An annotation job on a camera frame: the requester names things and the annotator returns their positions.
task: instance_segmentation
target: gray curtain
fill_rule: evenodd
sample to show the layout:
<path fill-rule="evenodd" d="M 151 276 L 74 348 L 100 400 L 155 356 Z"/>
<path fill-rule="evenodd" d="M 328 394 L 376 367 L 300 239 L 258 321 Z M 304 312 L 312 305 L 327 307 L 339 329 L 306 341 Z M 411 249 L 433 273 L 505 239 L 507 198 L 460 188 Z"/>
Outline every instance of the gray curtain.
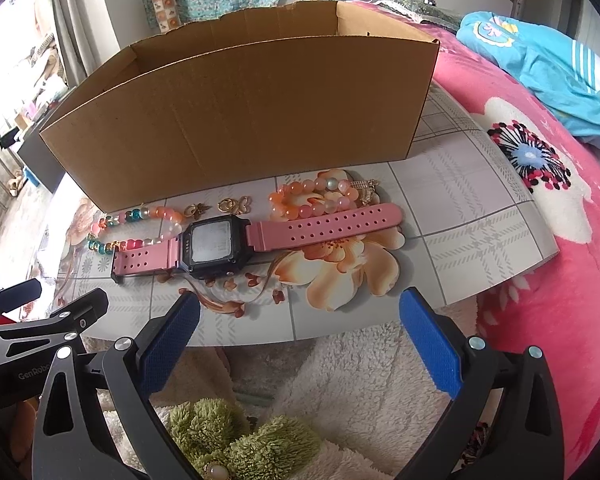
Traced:
<path fill-rule="evenodd" d="M 79 85 L 97 66 L 84 33 L 76 0 L 49 0 L 54 14 L 56 41 L 69 88 Z"/>

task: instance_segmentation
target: watch screen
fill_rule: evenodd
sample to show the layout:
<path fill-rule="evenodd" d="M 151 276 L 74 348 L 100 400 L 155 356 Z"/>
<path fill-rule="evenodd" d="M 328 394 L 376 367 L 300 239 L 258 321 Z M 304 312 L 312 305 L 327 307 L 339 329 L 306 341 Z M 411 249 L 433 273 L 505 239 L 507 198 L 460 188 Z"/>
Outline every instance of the watch screen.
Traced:
<path fill-rule="evenodd" d="M 212 262 L 231 256 L 231 225 L 212 222 L 191 232 L 191 261 Z"/>

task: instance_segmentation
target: cardboard box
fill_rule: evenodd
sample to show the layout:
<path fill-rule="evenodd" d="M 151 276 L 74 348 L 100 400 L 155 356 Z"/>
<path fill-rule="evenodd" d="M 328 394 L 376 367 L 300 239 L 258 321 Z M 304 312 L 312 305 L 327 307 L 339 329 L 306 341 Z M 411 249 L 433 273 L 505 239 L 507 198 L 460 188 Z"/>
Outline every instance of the cardboard box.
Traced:
<path fill-rule="evenodd" d="M 344 2 L 189 23 L 124 48 L 42 137 L 104 211 L 405 158 L 438 41 Z"/>

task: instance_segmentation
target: person's hand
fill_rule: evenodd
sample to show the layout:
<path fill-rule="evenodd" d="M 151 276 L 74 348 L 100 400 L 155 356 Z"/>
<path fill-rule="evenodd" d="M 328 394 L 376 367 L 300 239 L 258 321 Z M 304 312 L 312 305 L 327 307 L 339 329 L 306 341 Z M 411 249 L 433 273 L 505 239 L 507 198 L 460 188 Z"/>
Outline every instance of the person's hand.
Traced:
<path fill-rule="evenodd" d="M 11 456 L 19 464 L 18 470 L 20 473 L 29 480 L 31 478 L 31 446 L 36 425 L 34 402 L 26 400 L 17 404 L 16 415 L 9 434 Z"/>

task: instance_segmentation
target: blue gripper pad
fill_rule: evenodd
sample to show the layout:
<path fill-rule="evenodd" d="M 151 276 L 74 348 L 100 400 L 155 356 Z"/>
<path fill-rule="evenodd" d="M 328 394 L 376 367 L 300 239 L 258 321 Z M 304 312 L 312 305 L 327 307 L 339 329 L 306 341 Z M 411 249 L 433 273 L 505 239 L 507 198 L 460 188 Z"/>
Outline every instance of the blue gripper pad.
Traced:
<path fill-rule="evenodd" d="M 142 329 L 142 332 L 155 330 L 154 337 L 138 363 L 139 389 L 145 398 L 164 388 L 199 321 L 200 302 L 190 292 L 181 295 L 167 314 L 152 319 Z"/>
<path fill-rule="evenodd" d="M 4 288 L 0 291 L 0 312 L 10 312 L 29 301 L 36 300 L 40 294 L 42 294 L 42 285 L 35 278 Z"/>
<path fill-rule="evenodd" d="M 416 288 L 400 295 L 400 321 L 411 337 L 436 388 L 455 399 L 462 388 L 460 357 Z"/>

